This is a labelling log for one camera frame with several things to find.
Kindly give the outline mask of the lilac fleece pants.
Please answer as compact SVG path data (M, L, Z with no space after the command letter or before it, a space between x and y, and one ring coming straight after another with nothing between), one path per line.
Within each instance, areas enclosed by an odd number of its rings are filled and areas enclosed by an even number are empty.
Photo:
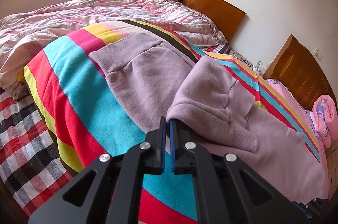
M255 104L254 96L209 56L197 62L161 38L132 34L90 53L126 114L144 132L160 117L192 129L211 153L232 152L291 201L328 196L323 166L304 136Z

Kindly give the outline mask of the light wooden wardrobe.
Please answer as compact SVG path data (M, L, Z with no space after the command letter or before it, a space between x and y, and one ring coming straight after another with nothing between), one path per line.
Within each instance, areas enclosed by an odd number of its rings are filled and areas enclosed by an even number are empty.
M329 179L329 199L333 197L337 189L338 182L338 143L333 141L329 149L325 150L327 157L328 179Z

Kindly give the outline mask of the rainbow striped blanket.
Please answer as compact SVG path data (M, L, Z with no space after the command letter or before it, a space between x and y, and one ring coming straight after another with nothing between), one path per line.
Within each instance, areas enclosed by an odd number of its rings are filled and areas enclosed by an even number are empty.
M102 68L90 53L113 44L112 59L132 56L143 44L122 44L134 34L169 45L188 60L197 62L207 53L173 31L153 23L124 20L96 23L64 35L39 50L24 67L23 77L50 131L57 137L61 159L68 168L81 171L103 152L121 155L145 134L127 115L110 91ZM297 179L281 191L308 198L327 193L327 165L323 146L303 110L280 84L272 84L231 55L209 52L230 75L254 96L254 104L290 129L300 133L301 145L283 151L300 165Z

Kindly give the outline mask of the plaid bed sheet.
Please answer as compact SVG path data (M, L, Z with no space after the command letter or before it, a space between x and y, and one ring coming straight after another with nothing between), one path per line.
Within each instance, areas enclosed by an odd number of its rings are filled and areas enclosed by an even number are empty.
M1 180L31 215L72 179L31 96L1 91Z

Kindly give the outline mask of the pink bed sheet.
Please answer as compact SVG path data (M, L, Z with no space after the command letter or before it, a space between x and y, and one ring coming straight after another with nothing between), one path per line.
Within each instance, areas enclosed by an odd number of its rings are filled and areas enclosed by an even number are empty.
M320 156L320 163L324 169L325 179L324 179L324 197L329 197L329 179L328 179L328 167L327 167L327 158L325 155L325 147L323 140L315 129L314 123L312 121L313 112L311 110L305 110L293 97L292 93L278 80L267 79L266 82L273 87L287 102L291 107L293 112L302 120L305 125L305 129L311 137L315 137L315 144L318 145L318 151Z

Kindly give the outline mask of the rolled pink floral blanket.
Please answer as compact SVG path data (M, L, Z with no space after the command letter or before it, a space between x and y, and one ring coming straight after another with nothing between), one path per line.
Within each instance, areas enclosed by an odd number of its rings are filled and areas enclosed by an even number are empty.
M329 95L321 95L315 101L312 112L315 129L321 137L325 148L330 148L333 141L337 141L337 110L333 99Z

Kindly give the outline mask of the white power strip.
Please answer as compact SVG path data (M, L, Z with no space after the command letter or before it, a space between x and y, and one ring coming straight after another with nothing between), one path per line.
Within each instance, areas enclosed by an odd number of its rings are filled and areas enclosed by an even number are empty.
M260 74L260 75L263 74L264 69L265 69L265 66L264 66L264 64L263 64L262 61L258 61L258 62L253 66L253 70L254 70L256 73Z

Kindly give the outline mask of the floral covered nightstand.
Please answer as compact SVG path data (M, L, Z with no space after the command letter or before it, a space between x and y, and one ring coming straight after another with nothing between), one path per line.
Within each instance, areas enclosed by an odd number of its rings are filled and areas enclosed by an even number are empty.
M253 70L253 66L255 64L252 64L252 62L250 62L248 59L246 59L243 55L241 55L239 52L236 52L234 50L230 50L228 52L229 55L235 56L238 60L240 60L241 62L243 62L244 64L246 64L250 69Z

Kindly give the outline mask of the wooden headboard near bed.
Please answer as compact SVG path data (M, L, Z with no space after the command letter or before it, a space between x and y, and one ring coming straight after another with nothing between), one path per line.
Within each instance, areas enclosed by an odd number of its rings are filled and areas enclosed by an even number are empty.
M329 95L336 101L331 85L315 57L293 35L288 37L263 73L263 78L281 82L306 110L312 109L321 95Z

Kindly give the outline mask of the wooden headboard bed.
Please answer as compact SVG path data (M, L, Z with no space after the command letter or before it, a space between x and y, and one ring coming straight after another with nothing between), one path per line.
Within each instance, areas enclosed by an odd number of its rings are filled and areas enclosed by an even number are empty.
M321 95L329 95L336 101L331 85L315 57L293 35L288 37L263 73L263 78L281 82L306 110L312 109Z
M246 13L224 0L179 0L187 7L209 17L231 41Z

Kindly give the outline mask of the wooden headboard far bed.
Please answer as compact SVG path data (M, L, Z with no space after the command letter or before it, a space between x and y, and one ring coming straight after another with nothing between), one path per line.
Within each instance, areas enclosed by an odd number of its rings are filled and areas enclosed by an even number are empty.
M209 17L231 41L246 13L224 0L179 0L187 7Z

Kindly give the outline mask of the pink floral quilt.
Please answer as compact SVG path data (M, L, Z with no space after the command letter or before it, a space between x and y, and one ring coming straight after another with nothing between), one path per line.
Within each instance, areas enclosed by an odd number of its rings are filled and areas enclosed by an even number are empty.
M26 95L19 76L46 45L85 26L114 20L159 24L201 48L228 45L209 17L177 0L71 0L1 19L1 88L14 99Z

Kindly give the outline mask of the white wall socket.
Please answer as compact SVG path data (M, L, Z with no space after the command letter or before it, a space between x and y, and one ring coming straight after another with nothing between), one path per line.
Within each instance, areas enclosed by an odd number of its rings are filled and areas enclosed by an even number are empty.
M322 60L323 56L318 48L315 48L313 51L313 56L315 56L319 61Z

